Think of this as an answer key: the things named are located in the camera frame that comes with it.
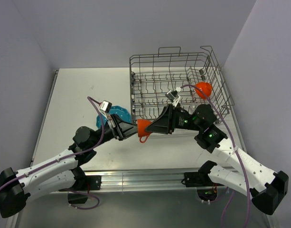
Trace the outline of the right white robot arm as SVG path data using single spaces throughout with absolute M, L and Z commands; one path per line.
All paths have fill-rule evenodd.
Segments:
M 211 155 L 235 169 L 222 168 L 206 161 L 197 172 L 184 174 L 186 187 L 221 184 L 247 196 L 262 213 L 272 215 L 288 192 L 289 176 L 275 172 L 256 161 L 241 148 L 234 146 L 228 134 L 216 125 L 211 105 L 201 104 L 192 114 L 169 104 L 161 115 L 144 128 L 148 133 L 171 134 L 175 129 L 197 131 L 195 141 Z

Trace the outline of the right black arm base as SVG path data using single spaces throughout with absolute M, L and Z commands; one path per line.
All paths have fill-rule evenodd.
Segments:
M 181 184 L 185 185 L 187 188 L 204 187 L 207 185 L 204 175 L 198 171 L 185 172 Z

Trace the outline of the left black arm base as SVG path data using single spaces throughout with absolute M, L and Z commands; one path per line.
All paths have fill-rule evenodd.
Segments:
M 75 177 L 70 179 L 70 182 L 65 187 L 58 189 L 57 191 L 74 190 L 74 191 L 91 191 L 99 190 L 101 187 L 101 176 L 85 176 L 81 179 L 75 179 Z

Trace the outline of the orange bowl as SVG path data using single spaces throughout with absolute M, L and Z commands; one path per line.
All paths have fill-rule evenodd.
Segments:
M 212 86 L 210 83 L 208 82 L 199 82 L 196 84 L 196 87 L 198 88 L 195 89 L 196 93 L 198 94 L 198 96 L 204 100 L 207 99 L 207 97 L 210 97 L 211 93 L 212 93 Z

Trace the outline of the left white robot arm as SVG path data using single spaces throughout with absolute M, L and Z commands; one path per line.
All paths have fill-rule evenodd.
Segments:
M 37 165 L 0 173 L 0 215 L 9 218 L 24 209 L 28 201 L 59 190 L 75 192 L 86 184 L 81 165 L 96 155 L 96 147 L 112 139 L 123 141 L 138 132 L 137 124 L 112 114 L 98 130 L 82 126 L 73 144 L 63 152 Z

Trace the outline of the clear glass tumbler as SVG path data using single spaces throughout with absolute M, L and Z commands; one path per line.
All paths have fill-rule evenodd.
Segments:
M 190 114 L 193 114 L 195 112 L 195 110 L 196 110 L 197 107 L 198 107 L 198 103 L 191 103 L 189 105 L 189 113 Z

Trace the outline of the orange ceramic cup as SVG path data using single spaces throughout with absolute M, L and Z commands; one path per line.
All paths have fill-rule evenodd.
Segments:
M 137 134 L 139 137 L 140 143 L 145 143 L 150 136 L 150 132 L 145 131 L 146 127 L 148 127 L 151 124 L 151 121 L 146 119 L 138 119 L 137 120 Z

